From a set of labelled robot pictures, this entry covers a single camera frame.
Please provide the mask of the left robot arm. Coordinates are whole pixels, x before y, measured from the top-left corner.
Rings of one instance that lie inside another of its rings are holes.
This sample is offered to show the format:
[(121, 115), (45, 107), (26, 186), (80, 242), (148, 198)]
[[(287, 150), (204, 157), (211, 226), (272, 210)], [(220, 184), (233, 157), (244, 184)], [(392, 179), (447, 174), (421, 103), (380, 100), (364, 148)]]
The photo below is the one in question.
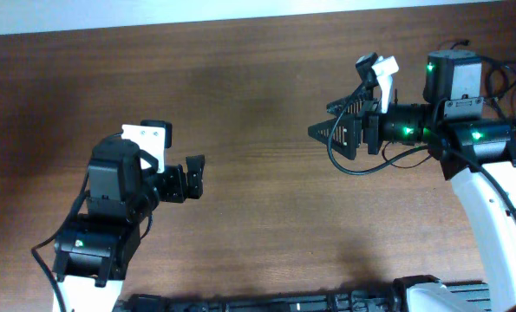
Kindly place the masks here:
[(56, 307), (61, 311), (111, 311), (128, 265), (162, 202), (182, 203), (203, 194), (204, 155), (184, 166), (166, 166), (132, 140), (108, 139), (92, 151), (88, 190), (56, 236)]

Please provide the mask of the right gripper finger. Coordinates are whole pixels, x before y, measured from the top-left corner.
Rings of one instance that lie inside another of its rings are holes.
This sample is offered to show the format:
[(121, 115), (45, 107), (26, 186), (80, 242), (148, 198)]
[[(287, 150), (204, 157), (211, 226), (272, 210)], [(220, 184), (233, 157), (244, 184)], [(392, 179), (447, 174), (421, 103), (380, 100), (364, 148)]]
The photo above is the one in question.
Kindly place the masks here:
[(333, 133), (331, 139), (332, 150), (341, 154), (344, 158), (354, 160), (357, 148), (361, 144), (362, 120), (353, 114), (344, 115), (336, 124), (336, 118), (317, 123), (308, 127), (308, 135), (314, 139), (328, 144), (328, 138)]
[(358, 114), (367, 101), (376, 102), (377, 98), (375, 98), (372, 93), (348, 95), (329, 103), (326, 106), (326, 112), (328, 114), (339, 115), (343, 109), (346, 108), (346, 114)]

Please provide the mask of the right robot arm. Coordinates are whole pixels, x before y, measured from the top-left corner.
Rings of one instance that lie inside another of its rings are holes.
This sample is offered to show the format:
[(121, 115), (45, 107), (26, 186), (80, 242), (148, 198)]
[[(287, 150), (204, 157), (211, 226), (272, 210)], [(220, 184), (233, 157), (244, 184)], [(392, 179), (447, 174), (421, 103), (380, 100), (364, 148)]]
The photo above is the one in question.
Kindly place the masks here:
[(395, 279), (382, 296), (387, 311), (516, 311), (516, 119), (483, 116), (492, 99), (483, 83), (484, 57), (460, 49), (429, 54), (423, 103), (399, 104), (394, 57), (375, 53), (356, 61), (360, 84), (327, 107), (331, 119), (312, 125), (311, 138), (328, 157), (354, 159), (360, 146), (383, 154), (390, 143), (439, 161), (474, 232), (488, 297), (452, 288), (430, 275)]

